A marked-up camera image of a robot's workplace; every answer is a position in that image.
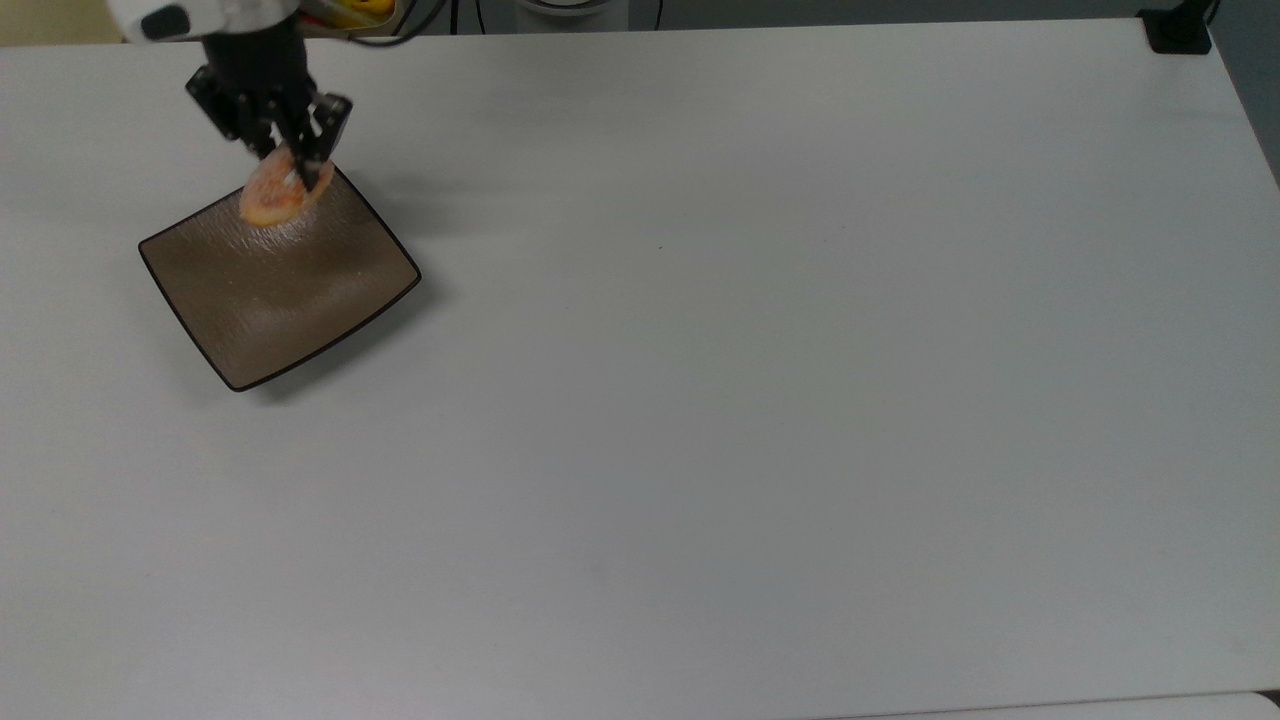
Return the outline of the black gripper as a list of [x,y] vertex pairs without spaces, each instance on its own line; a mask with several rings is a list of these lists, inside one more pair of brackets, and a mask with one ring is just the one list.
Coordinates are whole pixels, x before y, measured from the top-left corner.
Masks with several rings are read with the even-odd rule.
[[274,120],[260,106],[274,97],[291,118],[291,152],[305,190],[315,192],[355,105],[339,94],[314,92],[305,40],[296,22],[244,33],[204,36],[206,67],[186,91],[218,133],[259,160],[276,149]]

